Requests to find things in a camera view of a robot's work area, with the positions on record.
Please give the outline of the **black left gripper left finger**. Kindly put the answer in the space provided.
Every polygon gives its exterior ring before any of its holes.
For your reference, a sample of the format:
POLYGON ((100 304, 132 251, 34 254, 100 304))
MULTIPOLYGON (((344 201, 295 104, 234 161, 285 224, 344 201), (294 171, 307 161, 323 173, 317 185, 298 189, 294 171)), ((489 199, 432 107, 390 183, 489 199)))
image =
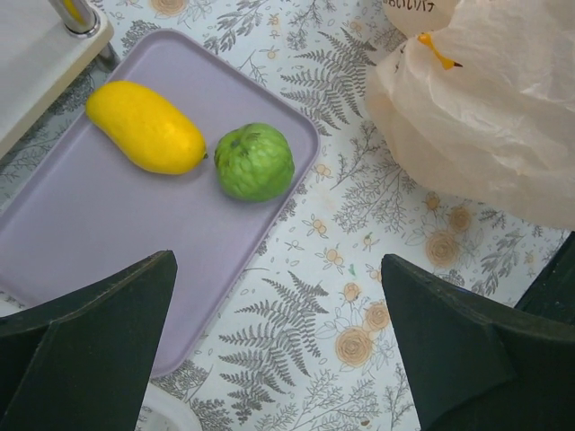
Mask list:
POLYGON ((1 320, 3 430, 132 430, 173 296, 158 251, 1 320))

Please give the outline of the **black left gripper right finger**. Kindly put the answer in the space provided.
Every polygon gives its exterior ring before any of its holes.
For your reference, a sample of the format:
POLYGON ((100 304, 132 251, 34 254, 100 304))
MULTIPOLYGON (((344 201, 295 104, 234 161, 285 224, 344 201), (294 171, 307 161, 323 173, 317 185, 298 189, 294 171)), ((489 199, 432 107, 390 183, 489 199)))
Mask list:
POLYGON ((574 328, 386 254, 383 290, 423 430, 572 430, 574 328))

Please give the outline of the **yellow mango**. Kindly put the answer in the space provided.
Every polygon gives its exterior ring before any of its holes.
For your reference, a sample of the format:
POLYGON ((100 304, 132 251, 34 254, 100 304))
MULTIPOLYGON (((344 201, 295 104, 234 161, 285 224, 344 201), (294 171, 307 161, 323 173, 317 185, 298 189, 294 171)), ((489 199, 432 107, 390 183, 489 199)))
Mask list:
POLYGON ((181 175, 208 158, 198 127, 150 88, 112 81, 92 93, 85 114, 139 168, 181 175))

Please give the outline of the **orange plastic grocery bag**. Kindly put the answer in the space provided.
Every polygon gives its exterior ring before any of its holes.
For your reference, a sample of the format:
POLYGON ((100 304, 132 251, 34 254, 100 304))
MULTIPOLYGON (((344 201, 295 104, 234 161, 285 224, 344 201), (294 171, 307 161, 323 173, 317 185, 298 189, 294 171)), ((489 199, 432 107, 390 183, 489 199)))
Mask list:
POLYGON ((573 228, 573 2, 458 2, 369 73, 366 108, 421 186, 573 228))

